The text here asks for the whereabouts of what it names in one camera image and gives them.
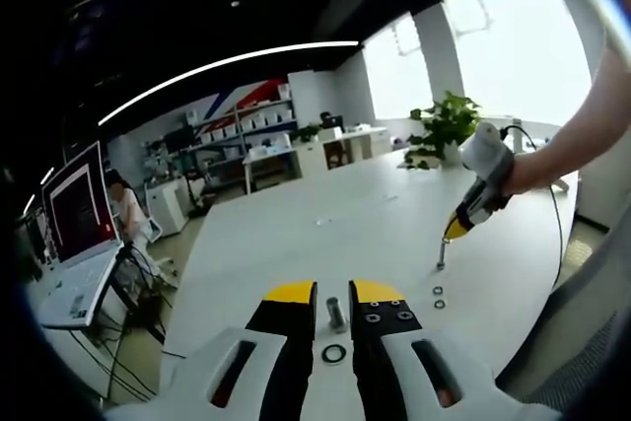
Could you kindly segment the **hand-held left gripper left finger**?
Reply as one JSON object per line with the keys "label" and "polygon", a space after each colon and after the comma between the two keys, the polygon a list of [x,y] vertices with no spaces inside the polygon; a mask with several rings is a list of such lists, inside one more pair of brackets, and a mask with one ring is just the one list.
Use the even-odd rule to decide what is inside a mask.
{"label": "hand-held left gripper left finger", "polygon": [[314,364],[314,281],[263,297],[243,328],[228,327],[175,368],[148,402],[108,411],[108,420],[298,420]]}

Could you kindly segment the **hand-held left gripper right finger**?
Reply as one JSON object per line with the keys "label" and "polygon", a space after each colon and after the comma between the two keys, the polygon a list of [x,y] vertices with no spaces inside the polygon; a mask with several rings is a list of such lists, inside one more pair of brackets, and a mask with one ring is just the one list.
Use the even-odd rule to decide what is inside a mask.
{"label": "hand-held left gripper right finger", "polygon": [[423,327],[395,289],[349,283],[353,372],[368,420],[557,420],[496,386],[490,368]]}

